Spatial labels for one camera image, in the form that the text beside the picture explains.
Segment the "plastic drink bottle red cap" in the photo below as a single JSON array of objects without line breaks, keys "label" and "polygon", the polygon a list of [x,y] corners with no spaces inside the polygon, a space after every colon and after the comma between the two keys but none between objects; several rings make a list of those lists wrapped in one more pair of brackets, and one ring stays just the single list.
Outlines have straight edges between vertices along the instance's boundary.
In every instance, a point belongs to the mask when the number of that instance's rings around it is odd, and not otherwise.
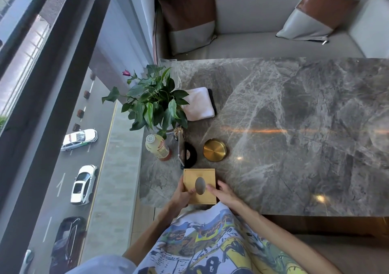
[{"label": "plastic drink bottle red cap", "polygon": [[168,161],[171,158],[171,150],[165,144],[165,140],[158,134],[149,134],[145,139],[145,147],[160,161]]}]

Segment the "black round disc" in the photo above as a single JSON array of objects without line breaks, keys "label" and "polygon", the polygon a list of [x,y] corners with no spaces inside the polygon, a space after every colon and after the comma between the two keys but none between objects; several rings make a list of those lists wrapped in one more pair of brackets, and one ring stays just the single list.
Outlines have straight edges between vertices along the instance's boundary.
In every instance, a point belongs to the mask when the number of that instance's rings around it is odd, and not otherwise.
[{"label": "black round disc", "polygon": [[185,142],[184,147],[186,155],[182,168],[192,168],[197,162],[197,151],[189,142]]}]

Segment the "clear acrylic sign stand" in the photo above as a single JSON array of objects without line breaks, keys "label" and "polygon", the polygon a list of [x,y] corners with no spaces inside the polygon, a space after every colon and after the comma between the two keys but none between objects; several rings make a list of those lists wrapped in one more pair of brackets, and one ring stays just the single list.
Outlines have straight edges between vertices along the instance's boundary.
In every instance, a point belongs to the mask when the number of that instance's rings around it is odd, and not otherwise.
[{"label": "clear acrylic sign stand", "polygon": [[185,166],[186,150],[184,140],[184,130],[181,126],[177,126],[173,130],[174,138],[178,142],[178,159],[183,169]]}]

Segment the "folded white towel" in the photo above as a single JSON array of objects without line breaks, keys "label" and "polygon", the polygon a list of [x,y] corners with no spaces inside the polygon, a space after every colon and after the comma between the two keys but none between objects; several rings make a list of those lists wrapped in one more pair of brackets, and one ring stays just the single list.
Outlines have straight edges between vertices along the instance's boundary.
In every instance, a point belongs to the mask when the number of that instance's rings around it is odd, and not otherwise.
[{"label": "folded white towel", "polygon": [[216,114],[211,96],[206,87],[186,90],[188,96],[183,99],[189,104],[182,105],[188,121],[198,121],[213,118]]}]

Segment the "dark window frame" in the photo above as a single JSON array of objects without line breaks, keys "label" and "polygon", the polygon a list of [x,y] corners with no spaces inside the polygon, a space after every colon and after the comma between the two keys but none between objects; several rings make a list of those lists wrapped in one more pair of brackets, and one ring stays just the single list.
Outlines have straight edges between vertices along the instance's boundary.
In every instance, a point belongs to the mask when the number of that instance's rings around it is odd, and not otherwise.
[{"label": "dark window frame", "polygon": [[65,0],[0,134],[0,274],[19,273],[110,0]]}]

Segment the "white taxi car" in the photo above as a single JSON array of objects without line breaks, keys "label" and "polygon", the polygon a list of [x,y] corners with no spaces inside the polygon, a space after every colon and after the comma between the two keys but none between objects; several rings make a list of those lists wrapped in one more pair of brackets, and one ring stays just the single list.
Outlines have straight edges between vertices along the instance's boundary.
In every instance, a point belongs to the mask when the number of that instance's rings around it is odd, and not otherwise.
[{"label": "white taxi car", "polygon": [[98,133],[95,129],[85,129],[67,134],[61,145],[61,151],[70,151],[85,145],[95,143],[98,140]]}]

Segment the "person's right hand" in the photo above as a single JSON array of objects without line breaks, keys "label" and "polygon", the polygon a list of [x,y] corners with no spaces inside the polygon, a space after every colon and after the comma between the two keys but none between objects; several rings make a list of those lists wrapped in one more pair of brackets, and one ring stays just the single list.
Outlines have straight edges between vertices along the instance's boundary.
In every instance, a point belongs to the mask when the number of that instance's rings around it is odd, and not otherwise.
[{"label": "person's right hand", "polygon": [[241,209],[245,207],[245,203],[233,192],[233,190],[223,181],[217,180],[217,188],[220,194],[217,199],[226,205],[233,213],[240,215]]}]

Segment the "beige bench seat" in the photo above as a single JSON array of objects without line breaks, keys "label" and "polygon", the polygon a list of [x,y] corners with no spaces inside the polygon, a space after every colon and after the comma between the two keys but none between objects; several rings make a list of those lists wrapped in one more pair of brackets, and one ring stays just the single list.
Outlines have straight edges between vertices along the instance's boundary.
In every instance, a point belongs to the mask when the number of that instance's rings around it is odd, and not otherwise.
[{"label": "beige bench seat", "polygon": [[389,239],[295,235],[335,264],[343,274],[389,274]]}]

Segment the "person's left forearm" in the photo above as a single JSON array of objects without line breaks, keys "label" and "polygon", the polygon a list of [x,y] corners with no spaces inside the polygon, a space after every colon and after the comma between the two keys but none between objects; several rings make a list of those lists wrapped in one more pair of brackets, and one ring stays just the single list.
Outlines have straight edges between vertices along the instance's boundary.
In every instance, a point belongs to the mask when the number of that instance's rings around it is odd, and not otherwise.
[{"label": "person's left forearm", "polygon": [[153,223],[140,235],[135,243],[124,252],[122,256],[138,266],[156,244],[162,233],[170,226],[173,219],[177,217],[180,211],[181,209],[178,209],[177,211],[172,203],[169,202],[161,210]]}]

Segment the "person's printed white shirt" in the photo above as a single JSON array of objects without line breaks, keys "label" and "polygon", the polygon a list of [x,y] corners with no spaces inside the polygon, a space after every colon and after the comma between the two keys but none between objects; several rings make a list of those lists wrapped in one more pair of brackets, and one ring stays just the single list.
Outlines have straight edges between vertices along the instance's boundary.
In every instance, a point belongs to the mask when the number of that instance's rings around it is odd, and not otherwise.
[{"label": "person's printed white shirt", "polygon": [[136,266],[118,255],[94,257],[66,274],[307,274],[222,203],[175,220]]}]

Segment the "round gold metal ashtray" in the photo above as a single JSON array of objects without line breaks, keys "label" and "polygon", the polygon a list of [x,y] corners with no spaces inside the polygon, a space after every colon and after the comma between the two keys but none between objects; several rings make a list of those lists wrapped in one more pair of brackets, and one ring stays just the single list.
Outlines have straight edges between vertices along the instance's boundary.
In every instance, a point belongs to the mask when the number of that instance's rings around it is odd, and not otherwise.
[{"label": "round gold metal ashtray", "polygon": [[203,155],[210,162],[220,162],[227,155],[226,145],[219,139],[209,139],[204,143]]}]

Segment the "brown and grey pillow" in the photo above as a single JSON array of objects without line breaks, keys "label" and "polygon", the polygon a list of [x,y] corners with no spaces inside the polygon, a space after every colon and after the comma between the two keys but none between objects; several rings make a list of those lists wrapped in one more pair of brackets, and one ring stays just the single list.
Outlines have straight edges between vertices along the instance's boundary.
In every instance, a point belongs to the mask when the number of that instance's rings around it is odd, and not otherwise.
[{"label": "brown and grey pillow", "polygon": [[360,0],[301,0],[276,37],[293,41],[328,42],[328,37]]},{"label": "brown and grey pillow", "polygon": [[173,56],[207,46],[216,38],[215,0],[158,1]]}]

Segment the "gold square tissue box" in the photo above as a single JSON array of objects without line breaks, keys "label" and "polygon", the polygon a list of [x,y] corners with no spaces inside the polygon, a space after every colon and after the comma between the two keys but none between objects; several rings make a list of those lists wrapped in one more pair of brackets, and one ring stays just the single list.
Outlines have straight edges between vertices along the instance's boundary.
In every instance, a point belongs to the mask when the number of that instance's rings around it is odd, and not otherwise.
[{"label": "gold square tissue box", "polygon": [[207,190],[207,184],[217,187],[216,172],[213,168],[186,168],[183,172],[183,184],[187,191],[195,189],[191,196],[191,205],[215,205],[217,198]]}]

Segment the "grey sofa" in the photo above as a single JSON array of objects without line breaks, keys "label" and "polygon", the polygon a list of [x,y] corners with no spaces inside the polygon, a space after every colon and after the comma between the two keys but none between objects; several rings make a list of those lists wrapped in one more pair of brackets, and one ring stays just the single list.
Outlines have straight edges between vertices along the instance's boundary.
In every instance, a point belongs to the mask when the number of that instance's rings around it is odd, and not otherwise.
[{"label": "grey sofa", "polygon": [[255,57],[367,57],[389,59],[389,0],[360,0],[328,42],[276,37],[301,0],[215,0],[216,38],[207,46],[173,56],[158,2],[154,58],[202,60]]}]

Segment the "person's right forearm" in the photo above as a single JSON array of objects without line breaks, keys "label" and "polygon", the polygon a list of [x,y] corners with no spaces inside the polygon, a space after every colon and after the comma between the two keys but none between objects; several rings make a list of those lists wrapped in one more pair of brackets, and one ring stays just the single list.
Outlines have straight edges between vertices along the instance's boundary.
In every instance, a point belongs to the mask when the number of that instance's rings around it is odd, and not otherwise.
[{"label": "person's right forearm", "polygon": [[263,217],[245,203],[238,201],[232,208],[255,233],[288,254],[308,274],[342,274],[333,263],[316,250]]}]

